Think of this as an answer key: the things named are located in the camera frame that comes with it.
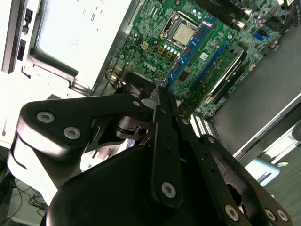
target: cable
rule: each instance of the cable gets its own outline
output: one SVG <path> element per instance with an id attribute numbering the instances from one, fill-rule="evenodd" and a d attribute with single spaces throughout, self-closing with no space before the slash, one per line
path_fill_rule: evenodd
<path id="1" fill-rule="evenodd" d="M 4 223 L 8 222 L 14 215 L 17 214 L 17 212 L 18 212 L 18 211 L 20 210 L 20 208 L 22 207 L 22 204 L 23 204 L 23 198 L 22 198 L 22 195 L 21 195 L 21 190 L 17 187 L 17 184 L 16 184 L 15 182 L 14 182 L 14 184 L 15 184 L 16 188 L 17 188 L 18 191 L 19 191 L 20 198 L 21 198 L 21 204 L 20 204 L 19 208 L 17 209 L 17 211 L 16 211 L 13 215 L 11 215 L 8 219 L 6 219 L 5 221 L 3 221 L 3 222 L 0 224 L 0 226 L 2 226 Z"/>

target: green circuit board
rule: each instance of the green circuit board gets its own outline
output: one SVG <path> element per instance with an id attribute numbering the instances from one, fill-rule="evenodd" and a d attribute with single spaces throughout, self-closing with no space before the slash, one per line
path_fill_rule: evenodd
<path id="1" fill-rule="evenodd" d="M 280 6 L 275 5 L 273 0 L 249 0 L 249 4 L 251 8 L 259 8 L 258 6 L 260 6 L 260 9 L 257 9 L 257 14 L 261 15 L 262 18 L 268 17 L 280 8 Z M 128 71 L 134 72 L 156 85 L 161 84 L 185 46 L 181 42 L 187 39 L 186 34 L 181 36 L 180 33 L 175 32 L 171 38 L 164 36 L 164 30 L 167 27 L 172 27 L 169 22 L 173 21 L 175 24 L 175 16 L 178 20 L 188 24 L 186 27 L 181 27 L 187 35 L 194 28 L 193 26 L 197 27 L 205 18 L 212 17 L 194 1 L 146 0 L 114 70 L 118 72 L 126 67 Z M 280 37 L 278 32 L 264 26 L 260 27 L 258 19 L 256 20 L 252 16 L 243 18 L 240 22 L 244 26 L 237 30 L 217 20 L 217 23 L 186 66 L 184 74 L 173 85 L 173 92 L 178 99 L 180 113 L 183 116 L 189 117 L 192 113 L 206 118 L 213 116 L 231 92 L 239 86 L 258 61 L 263 58 L 265 48 L 271 44 L 272 40 L 278 40 Z M 254 37 L 259 28 L 265 29 L 264 32 L 266 33 L 266 36 L 261 40 Z M 190 87 L 193 82 L 222 45 L 226 46 L 223 53 L 217 57 L 200 83 L 191 91 Z M 247 57 L 243 62 L 244 72 L 224 92 L 222 97 L 214 100 L 208 98 L 208 92 L 237 57 L 237 52 L 232 51 L 233 47 L 243 49 L 247 53 Z"/>

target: motherboard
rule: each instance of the motherboard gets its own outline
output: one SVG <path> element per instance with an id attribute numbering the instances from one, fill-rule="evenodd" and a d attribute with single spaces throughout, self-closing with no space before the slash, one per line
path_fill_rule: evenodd
<path id="1" fill-rule="evenodd" d="M 269 25 L 281 21 L 279 2 L 229 0 L 228 11 L 218 2 L 145 0 L 115 73 L 165 85 L 184 117 L 212 117 L 281 36 Z"/>

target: cpu socket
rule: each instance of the cpu socket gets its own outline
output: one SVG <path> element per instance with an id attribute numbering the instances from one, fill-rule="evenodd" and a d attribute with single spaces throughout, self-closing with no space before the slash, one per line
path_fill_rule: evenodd
<path id="1" fill-rule="evenodd" d="M 166 23 L 160 38 L 184 48 L 197 29 L 196 23 L 179 11 L 174 11 Z"/>

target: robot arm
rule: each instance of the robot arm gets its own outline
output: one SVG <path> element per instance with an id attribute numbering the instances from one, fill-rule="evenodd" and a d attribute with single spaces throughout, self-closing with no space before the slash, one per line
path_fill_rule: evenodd
<path id="1" fill-rule="evenodd" d="M 81 173 L 83 153 L 133 147 Z M 8 166 L 50 205 L 47 226 L 292 226 L 288 213 L 210 135 L 198 138 L 162 87 L 26 104 Z"/>

